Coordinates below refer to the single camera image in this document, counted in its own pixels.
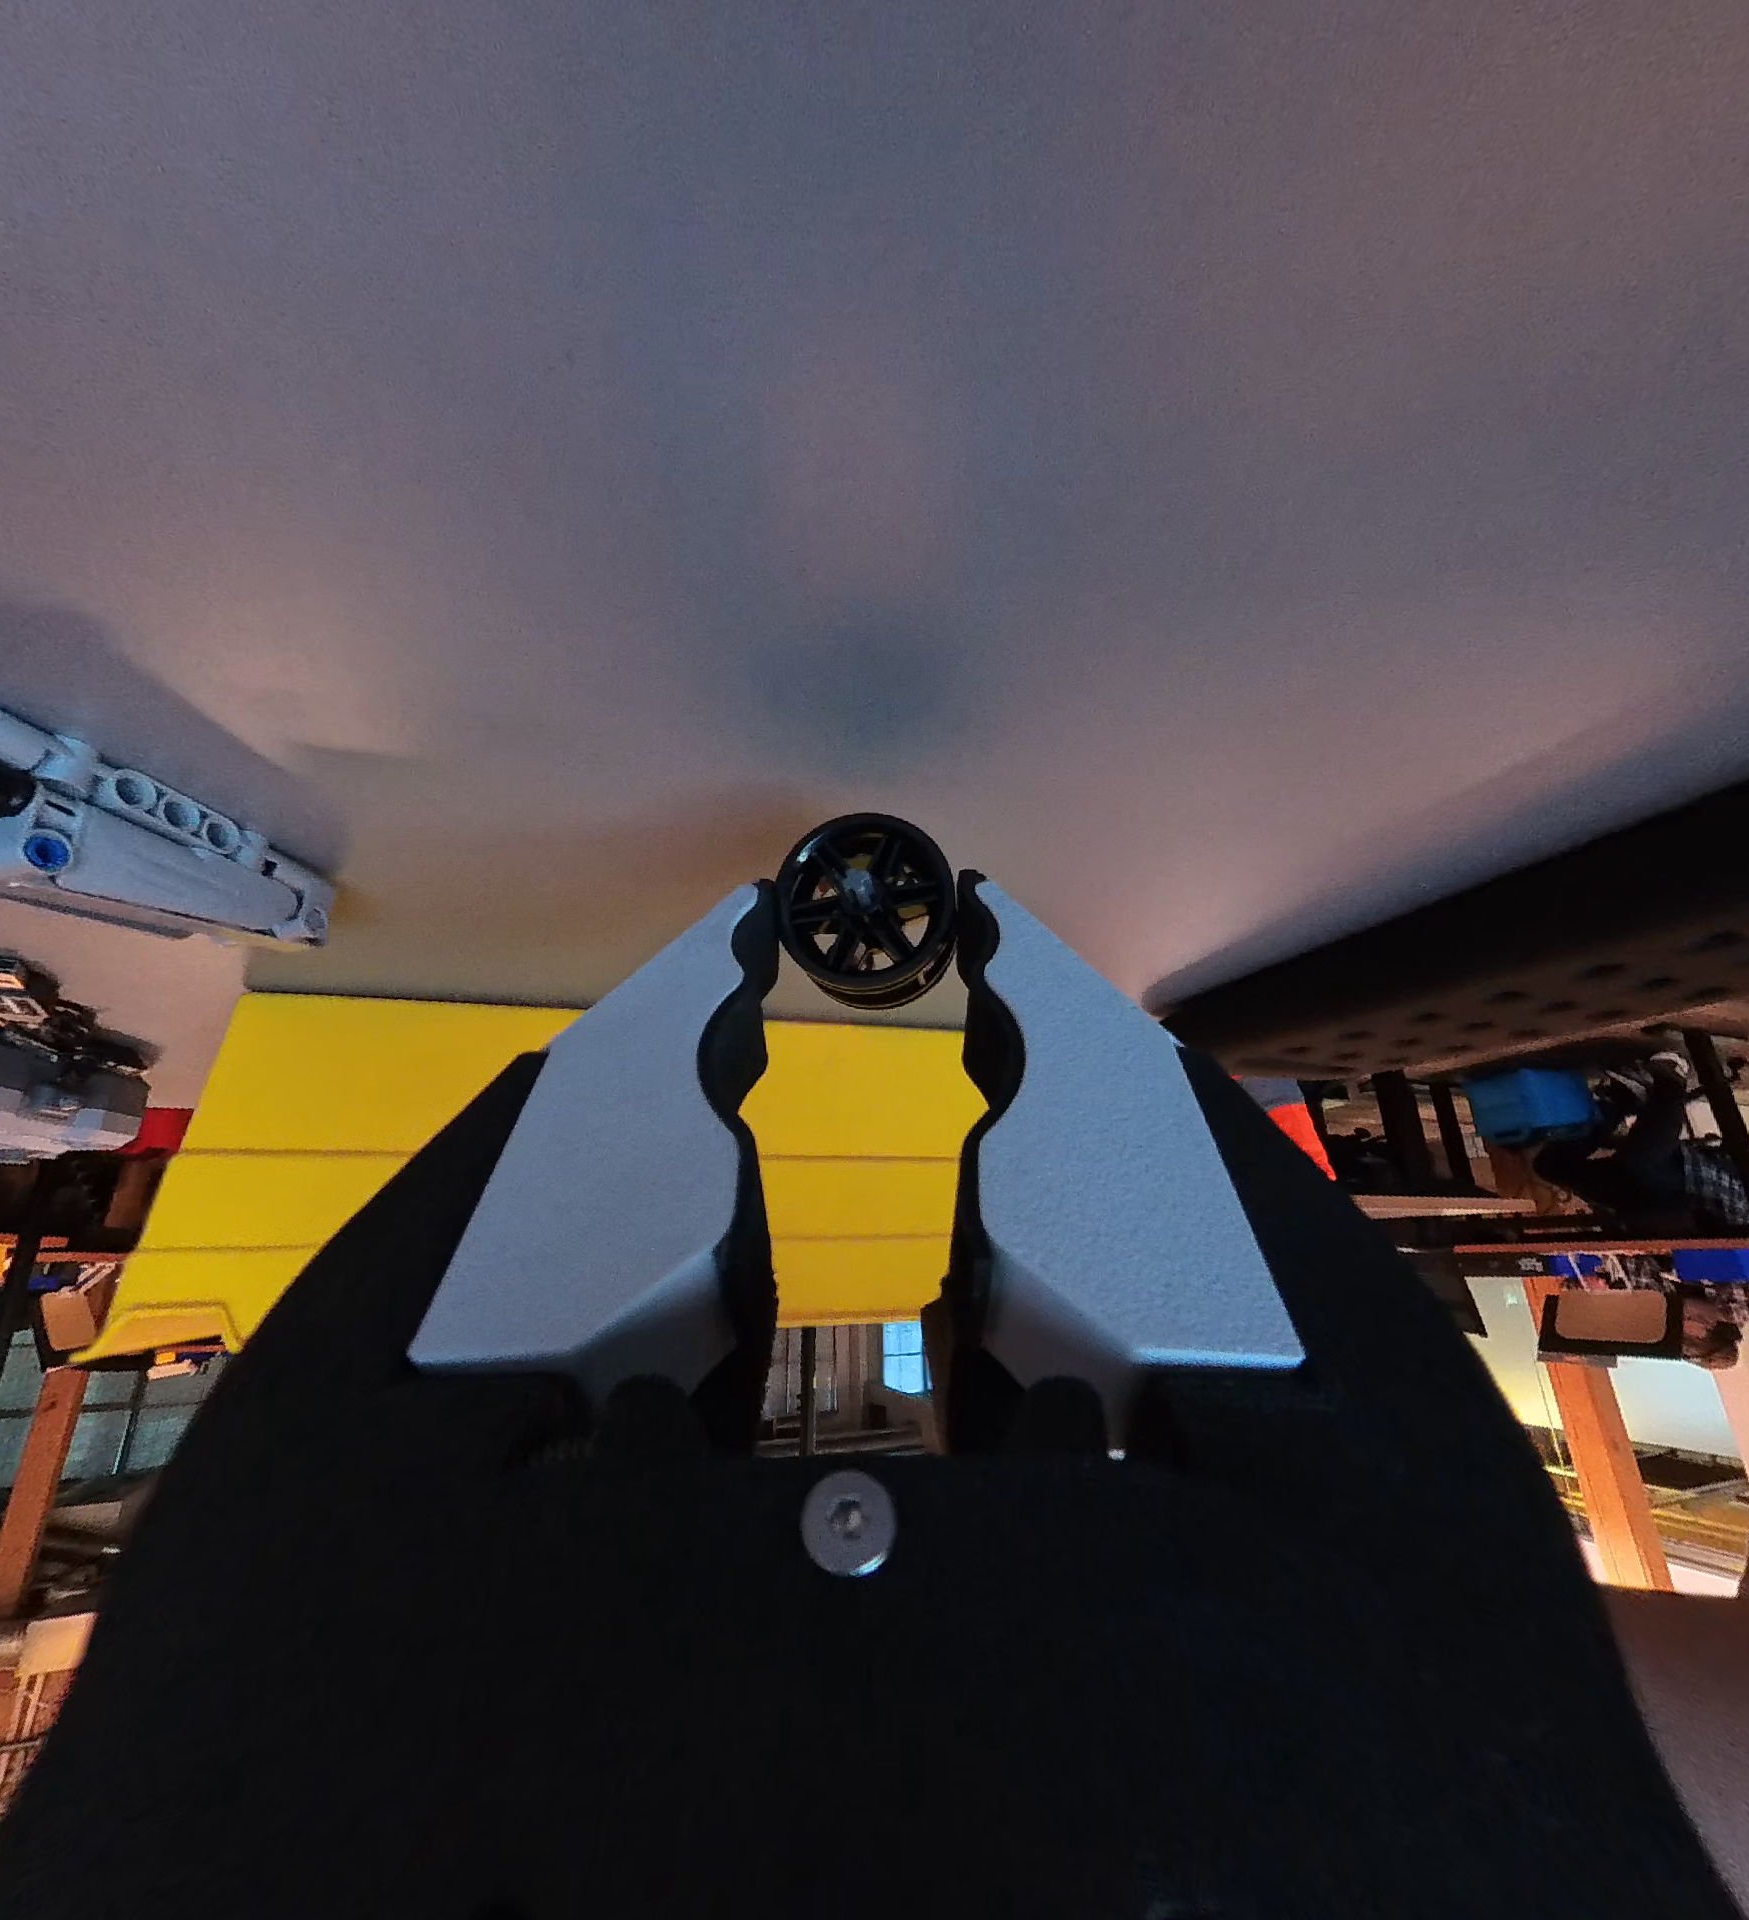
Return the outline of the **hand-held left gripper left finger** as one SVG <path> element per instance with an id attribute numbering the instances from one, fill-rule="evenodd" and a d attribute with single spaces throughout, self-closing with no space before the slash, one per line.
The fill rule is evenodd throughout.
<path id="1" fill-rule="evenodd" d="M 555 1374 L 595 1408 L 669 1381 L 714 1451 L 756 1445 L 777 1331 L 743 1105 L 767 1070 L 773 886 L 746 882 L 555 1036 L 406 1357 Z"/>

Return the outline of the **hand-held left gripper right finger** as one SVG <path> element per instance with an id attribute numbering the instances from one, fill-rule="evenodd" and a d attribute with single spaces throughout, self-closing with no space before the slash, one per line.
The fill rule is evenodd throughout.
<path id="1" fill-rule="evenodd" d="M 1301 1335 L 1168 1032 L 973 871 L 954 959 L 982 1116 L 934 1303 L 947 1451 L 1006 1447 L 1046 1383 L 1120 1447 L 1155 1381 L 1292 1381 Z"/>

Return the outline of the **black toy wheel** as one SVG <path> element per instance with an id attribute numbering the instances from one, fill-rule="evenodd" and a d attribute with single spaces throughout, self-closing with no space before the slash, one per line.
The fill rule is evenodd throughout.
<path id="1" fill-rule="evenodd" d="M 855 813 L 809 830 L 775 879 L 775 901 L 793 965 L 856 1014 L 918 1002 L 954 960 L 954 874 L 900 819 Z"/>

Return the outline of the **yellow box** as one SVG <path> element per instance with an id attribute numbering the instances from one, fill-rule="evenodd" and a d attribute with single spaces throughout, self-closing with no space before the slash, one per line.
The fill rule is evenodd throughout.
<path id="1" fill-rule="evenodd" d="M 321 1249 L 511 1061 L 577 1010 L 252 993 L 125 1263 L 99 1364 L 239 1353 Z M 982 1116 L 954 1030 L 767 1023 L 743 1116 L 760 1154 L 780 1327 L 897 1325 L 949 1265 Z"/>

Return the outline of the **blue storage bin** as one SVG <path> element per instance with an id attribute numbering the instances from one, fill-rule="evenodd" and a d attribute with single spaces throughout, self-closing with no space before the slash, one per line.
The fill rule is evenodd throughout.
<path id="1" fill-rule="evenodd" d="M 1603 1119 L 1592 1084 L 1572 1069 L 1478 1073 L 1462 1083 L 1462 1092 L 1478 1138 L 1493 1147 L 1581 1140 Z"/>

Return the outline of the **black perforated table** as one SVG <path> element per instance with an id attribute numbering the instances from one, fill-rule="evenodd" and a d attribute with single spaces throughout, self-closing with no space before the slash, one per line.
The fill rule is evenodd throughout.
<path id="1" fill-rule="evenodd" d="M 1178 996 L 1238 1075 L 1461 1070 L 1749 998 L 1749 781 Z"/>

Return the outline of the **grey toy brick assembly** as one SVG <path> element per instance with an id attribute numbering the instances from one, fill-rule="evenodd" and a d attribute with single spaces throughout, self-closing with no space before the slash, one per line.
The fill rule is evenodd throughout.
<path id="1" fill-rule="evenodd" d="M 334 886 L 267 836 L 0 709 L 0 901 L 169 941 L 324 949 Z"/>

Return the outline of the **grey toy brick vehicle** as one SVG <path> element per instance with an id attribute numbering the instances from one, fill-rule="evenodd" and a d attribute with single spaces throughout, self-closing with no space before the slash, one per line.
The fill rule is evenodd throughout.
<path id="1" fill-rule="evenodd" d="M 0 1160 L 42 1162 L 131 1147 L 159 1051 L 100 1025 L 59 981 L 0 949 Z"/>

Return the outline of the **wooden post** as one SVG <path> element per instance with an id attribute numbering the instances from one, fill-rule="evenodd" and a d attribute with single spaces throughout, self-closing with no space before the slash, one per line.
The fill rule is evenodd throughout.
<path id="1" fill-rule="evenodd" d="M 1565 1309 L 1556 1309 L 1558 1277 L 1531 1277 L 1525 1293 L 1603 1578 L 1620 1589 L 1669 1594 L 1676 1582 L 1611 1371 L 1590 1357 L 1556 1354 L 1546 1339 L 1552 1331 L 1566 1341 L 1608 1341 L 1624 1354 L 1649 1354 L 1668 1339 L 1681 1344 L 1679 1314 L 1663 1293 L 1645 1289 L 1568 1289 Z"/>
<path id="2" fill-rule="evenodd" d="M 87 1387 L 89 1372 L 75 1364 L 51 1366 L 41 1381 L 17 1480 L 0 1519 L 0 1622 L 23 1613 Z"/>

